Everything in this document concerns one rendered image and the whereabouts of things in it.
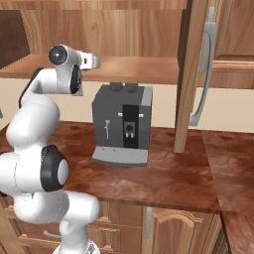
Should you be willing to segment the open wooden cabinet door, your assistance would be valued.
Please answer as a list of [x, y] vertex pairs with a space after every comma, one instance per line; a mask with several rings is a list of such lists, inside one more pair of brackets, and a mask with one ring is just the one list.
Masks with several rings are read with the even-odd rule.
[[179, 79], [175, 120], [175, 153], [182, 153], [186, 147], [204, 22], [209, 2], [210, 0], [187, 0], [187, 8], [182, 13], [178, 51]]

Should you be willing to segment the wooden base cabinet door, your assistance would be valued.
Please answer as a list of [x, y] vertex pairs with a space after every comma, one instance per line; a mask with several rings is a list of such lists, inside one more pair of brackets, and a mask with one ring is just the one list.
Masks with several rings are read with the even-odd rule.
[[213, 254], [221, 229], [218, 214], [152, 207], [150, 238], [145, 238], [143, 208], [142, 254]]

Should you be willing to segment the grey coffee machine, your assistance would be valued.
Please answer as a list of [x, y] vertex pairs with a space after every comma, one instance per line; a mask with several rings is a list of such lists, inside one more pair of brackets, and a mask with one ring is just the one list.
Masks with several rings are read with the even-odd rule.
[[151, 86], [121, 82], [101, 85], [92, 102], [94, 162], [121, 167], [147, 166], [152, 101]]

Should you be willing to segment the wooden drawer front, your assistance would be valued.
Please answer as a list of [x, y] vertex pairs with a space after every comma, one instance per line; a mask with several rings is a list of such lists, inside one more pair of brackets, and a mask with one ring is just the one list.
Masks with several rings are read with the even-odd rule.
[[[50, 249], [54, 251], [60, 244], [60, 239], [54, 239], [44, 235], [44, 230], [60, 235], [59, 226], [51, 224], [30, 224], [17, 220], [21, 235], [18, 237], [22, 245], [36, 249]], [[101, 254], [117, 254], [121, 252], [120, 231], [118, 229], [87, 226], [90, 239], [97, 245]]]

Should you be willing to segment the wooden wall cabinet with shelf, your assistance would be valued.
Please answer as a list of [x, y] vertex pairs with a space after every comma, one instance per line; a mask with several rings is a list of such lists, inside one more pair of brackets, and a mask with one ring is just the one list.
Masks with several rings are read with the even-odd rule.
[[175, 84], [183, 11], [188, 0], [0, 0], [0, 15], [21, 15], [28, 51], [0, 69], [1, 77], [28, 78], [50, 67], [55, 44], [94, 53], [101, 68], [85, 81]]

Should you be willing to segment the closed wooden wall cabinet door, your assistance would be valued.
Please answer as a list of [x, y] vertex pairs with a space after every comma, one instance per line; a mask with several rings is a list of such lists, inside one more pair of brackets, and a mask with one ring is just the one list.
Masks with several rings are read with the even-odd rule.
[[254, 89], [254, 0], [211, 0], [216, 24], [209, 86]]

